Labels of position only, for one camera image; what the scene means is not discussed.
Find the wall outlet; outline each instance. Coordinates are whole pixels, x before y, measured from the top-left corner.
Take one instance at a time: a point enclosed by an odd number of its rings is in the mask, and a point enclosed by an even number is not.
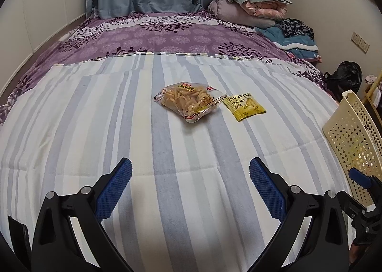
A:
[[[362,39],[360,44],[359,44],[359,47],[364,51],[364,53],[367,53],[370,45],[367,42],[365,42],[365,40]]]
[[[357,46],[359,46],[361,43],[361,40],[362,40],[361,36],[359,36],[357,33],[354,32],[353,36],[351,37],[351,41],[354,42]]]

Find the blue rubber gripper pad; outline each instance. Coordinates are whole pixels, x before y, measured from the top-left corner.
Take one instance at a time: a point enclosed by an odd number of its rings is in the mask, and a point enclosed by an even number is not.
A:
[[[132,173],[131,161],[126,159],[98,196],[95,216],[99,223],[111,216],[119,198],[129,183]]]
[[[283,222],[287,215],[284,197],[256,158],[249,164],[249,175],[271,216]]]
[[[371,178],[365,175],[364,173],[358,171],[356,168],[350,169],[349,177],[351,180],[354,180],[362,188],[365,188],[365,189],[371,188]]]

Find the snack bag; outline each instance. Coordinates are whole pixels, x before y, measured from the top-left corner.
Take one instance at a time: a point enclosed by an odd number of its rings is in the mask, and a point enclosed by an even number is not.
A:
[[[250,93],[226,97],[223,103],[228,107],[237,121],[266,112]]]
[[[182,82],[164,87],[154,97],[154,101],[160,102],[180,114],[187,122],[193,123],[213,111],[226,96],[206,84]]]

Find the pink blanket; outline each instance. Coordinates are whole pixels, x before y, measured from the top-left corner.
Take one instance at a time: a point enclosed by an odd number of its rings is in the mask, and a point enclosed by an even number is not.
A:
[[[284,19],[287,14],[287,5],[281,2],[250,3],[245,1],[240,5],[249,15],[255,17],[270,18],[275,20]]]

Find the beige plastic basket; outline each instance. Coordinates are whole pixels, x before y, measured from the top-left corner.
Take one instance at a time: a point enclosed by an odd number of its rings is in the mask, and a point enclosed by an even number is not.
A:
[[[355,167],[368,176],[382,178],[382,137],[357,95],[349,90],[322,130],[348,178],[353,197],[364,206],[373,202],[369,193],[349,178]]]

